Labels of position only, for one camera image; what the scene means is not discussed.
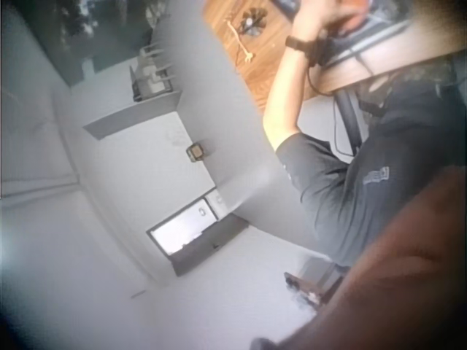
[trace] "black wristwatch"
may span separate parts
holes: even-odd
[[[319,39],[314,42],[304,42],[289,35],[285,40],[285,46],[305,53],[306,58],[309,60],[310,67],[316,66],[320,59],[322,43]]]

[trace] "orange object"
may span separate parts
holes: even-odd
[[[342,4],[360,8],[362,10],[361,15],[356,15],[342,24],[341,30],[348,33],[349,31],[354,31],[361,26],[370,9],[371,0],[342,0]]]

